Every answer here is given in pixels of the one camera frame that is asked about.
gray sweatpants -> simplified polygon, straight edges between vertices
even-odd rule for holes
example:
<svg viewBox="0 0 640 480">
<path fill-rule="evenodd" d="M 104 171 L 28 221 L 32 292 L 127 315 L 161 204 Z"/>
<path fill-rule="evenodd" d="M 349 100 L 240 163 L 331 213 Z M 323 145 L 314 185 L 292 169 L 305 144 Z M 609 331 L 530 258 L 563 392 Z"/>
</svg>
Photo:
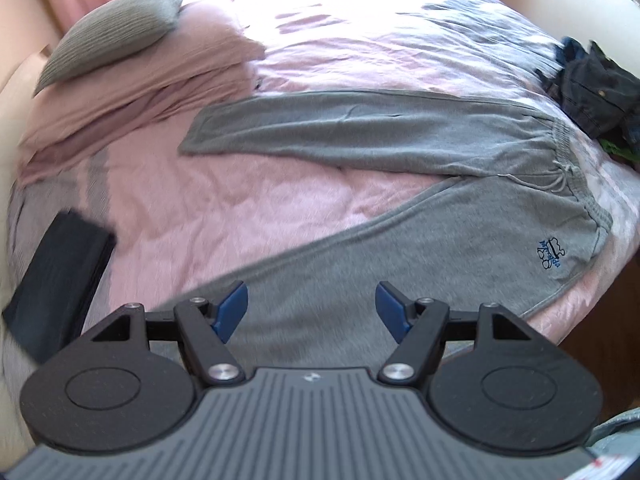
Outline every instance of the gray sweatpants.
<svg viewBox="0 0 640 480">
<path fill-rule="evenodd" d="M 430 92 L 304 92 L 204 108 L 183 153 L 452 177 L 372 221 L 184 296 L 247 283 L 249 309 L 228 346 L 248 369 L 377 370 L 395 348 L 374 308 L 381 280 L 410 298 L 460 310 L 497 301 L 527 316 L 581 276 L 610 229 L 568 135 L 534 108 Z"/>
</svg>

drawstring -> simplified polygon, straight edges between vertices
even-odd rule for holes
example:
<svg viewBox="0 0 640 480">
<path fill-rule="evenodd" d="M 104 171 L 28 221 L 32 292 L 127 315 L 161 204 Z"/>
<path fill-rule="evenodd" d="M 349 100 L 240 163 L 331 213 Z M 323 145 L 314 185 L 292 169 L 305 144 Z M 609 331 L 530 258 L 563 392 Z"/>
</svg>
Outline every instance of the drawstring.
<svg viewBox="0 0 640 480">
<path fill-rule="evenodd" d="M 512 180 L 516 184 L 520 184 L 521 186 L 530 187 L 531 189 L 537 189 L 538 191 L 551 191 L 551 193 L 560 193 L 564 191 L 566 187 L 566 174 L 571 171 L 570 164 L 561 164 L 557 160 L 554 160 L 554 164 L 560 169 L 560 174 L 558 178 L 556 178 L 551 184 L 546 184 L 546 186 L 539 186 L 538 184 L 532 184 L 530 182 L 526 182 L 524 180 L 519 179 L 517 176 L 513 176 L 511 173 L 507 174 L 499 174 L 498 176 L 505 176 L 509 180 Z"/>
</svg>

circular pad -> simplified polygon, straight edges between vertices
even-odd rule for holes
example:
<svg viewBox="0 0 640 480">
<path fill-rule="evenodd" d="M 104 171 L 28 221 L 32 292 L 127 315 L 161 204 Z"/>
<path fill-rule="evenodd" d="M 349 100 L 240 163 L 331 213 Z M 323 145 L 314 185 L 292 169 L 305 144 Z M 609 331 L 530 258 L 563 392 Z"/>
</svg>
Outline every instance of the circular pad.
<svg viewBox="0 0 640 480">
<path fill-rule="evenodd" d="M 66 396 L 80 408 L 112 410 L 131 402 L 140 391 L 140 379 L 121 368 L 93 368 L 66 384 Z"/>
<path fill-rule="evenodd" d="M 498 368 L 482 379 L 482 391 L 487 398 L 513 410 L 541 408 L 551 402 L 557 390 L 551 377 L 524 366 Z"/>
<path fill-rule="evenodd" d="M 535 456 L 583 444 L 600 413 L 600 387 L 545 343 L 517 341 L 510 351 L 489 344 L 444 363 L 429 404 L 450 431 L 491 452 Z"/>
<path fill-rule="evenodd" d="M 63 350 L 22 388 L 20 409 L 39 442 L 80 453 L 124 451 L 186 416 L 195 392 L 181 366 L 120 343 L 88 350 Z"/>
</svg>

red and white label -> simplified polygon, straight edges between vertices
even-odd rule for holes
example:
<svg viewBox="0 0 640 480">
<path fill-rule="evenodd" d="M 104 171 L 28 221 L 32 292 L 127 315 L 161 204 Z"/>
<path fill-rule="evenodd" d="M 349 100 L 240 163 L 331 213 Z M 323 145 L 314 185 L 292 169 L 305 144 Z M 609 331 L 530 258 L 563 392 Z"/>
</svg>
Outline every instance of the red and white label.
<svg viewBox="0 0 640 480">
<path fill-rule="evenodd" d="M 615 480 L 636 461 L 636 458 L 619 455 L 600 456 L 564 480 Z"/>
</svg>

black folded cloth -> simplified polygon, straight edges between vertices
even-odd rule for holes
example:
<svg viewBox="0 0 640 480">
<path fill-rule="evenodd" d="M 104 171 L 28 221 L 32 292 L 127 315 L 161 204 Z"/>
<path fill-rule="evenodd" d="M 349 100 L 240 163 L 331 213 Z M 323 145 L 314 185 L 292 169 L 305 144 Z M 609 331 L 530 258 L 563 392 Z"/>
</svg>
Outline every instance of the black folded cloth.
<svg viewBox="0 0 640 480">
<path fill-rule="evenodd" d="M 9 332 L 37 363 L 77 338 L 115 236 L 77 212 L 60 212 L 45 232 L 9 305 Z"/>
<path fill-rule="evenodd" d="M 594 41 L 587 53 L 563 38 L 556 61 L 564 67 L 553 78 L 536 70 L 542 88 L 591 139 L 628 145 L 640 156 L 640 78 L 613 62 Z"/>
</svg>

